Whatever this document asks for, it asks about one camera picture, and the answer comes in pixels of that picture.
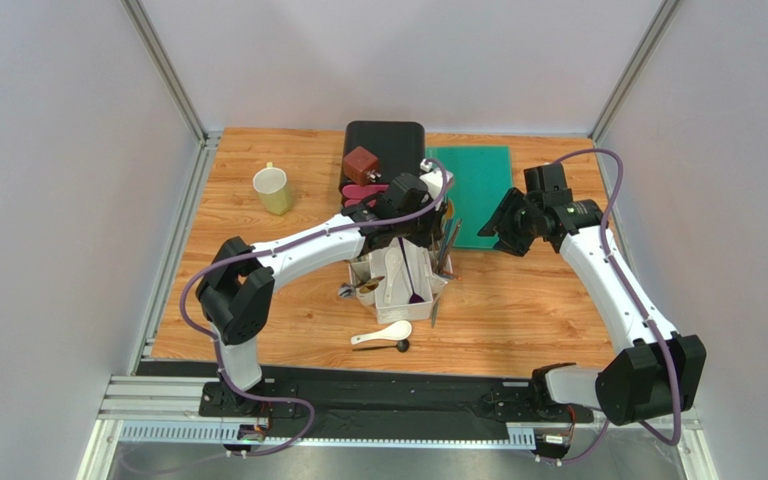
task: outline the wall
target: wall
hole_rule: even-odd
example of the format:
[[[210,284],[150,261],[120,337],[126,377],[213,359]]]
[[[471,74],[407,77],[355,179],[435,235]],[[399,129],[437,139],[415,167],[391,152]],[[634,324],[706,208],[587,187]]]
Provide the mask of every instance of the wall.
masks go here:
[[[144,0],[208,129],[590,131],[659,0]]]
[[[76,475],[194,154],[119,2],[0,1],[0,478]]]
[[[707,346],[719,475],[768,478],[768,2],[684,2],[603,145],[642,282]]]

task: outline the wooden table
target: wooden table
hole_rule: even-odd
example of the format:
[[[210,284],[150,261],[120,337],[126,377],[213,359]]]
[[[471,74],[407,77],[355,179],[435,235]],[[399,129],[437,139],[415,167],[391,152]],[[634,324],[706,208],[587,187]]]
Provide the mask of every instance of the wooden table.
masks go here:
[[[429,146],[508,145],[515,186],[525,191],[523,169],[591,147],[587,139],[428,134]],[[221,138],[203,199],[192,225],[152,355],[213,359],[209,341],[190,329],[176,307],[186,280],[208,265],[226,239],[247,243],[281,238],[315,226],[340,208],[337,182],[343,132],[227,129]],[[294,205],[277,217],[260,205],[254,174],[274,162],[286,170]],[[605,207],[597,160],[565,162],[577,199]],[[488,192],[502,198],[504,192]],[[352,352],[349,338],[381,328],[357,300],[337,296],[347,281],[345,263],[322,268],[285,286],[274,297],[259,335],[263,364],[530,376],[559,362],[603,367],[613,358],[603,322],[573,270],[548,243],[536,242],[524,258],[495,251],[455,250],[463,280],[446,287],[437,324],[414,322],[411,349]],[[206,324],[192,294],[193,318]]]

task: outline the green cutting board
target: green cutting board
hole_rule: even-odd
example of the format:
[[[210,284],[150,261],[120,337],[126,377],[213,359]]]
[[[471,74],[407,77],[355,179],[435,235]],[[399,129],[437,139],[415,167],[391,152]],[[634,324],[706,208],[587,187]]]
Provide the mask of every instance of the green cutting board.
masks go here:
[[[462,220],[455,247],[492,249],[496,237],[477,234],[490,220],[505,192],[514,186],[508,147],[428,147],[425,156],[440,160],[455,175],[449,199],[455,204],[453,218]]]

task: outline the cup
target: cup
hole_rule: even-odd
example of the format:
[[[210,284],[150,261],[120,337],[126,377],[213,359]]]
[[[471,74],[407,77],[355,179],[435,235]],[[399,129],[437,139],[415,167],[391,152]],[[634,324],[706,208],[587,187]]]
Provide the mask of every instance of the cup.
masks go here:
[[[292,206],[292,192],[286,172],[272,165],[272,162],[254,175],[254,190],[266,210],[275,215],[283,215]]]

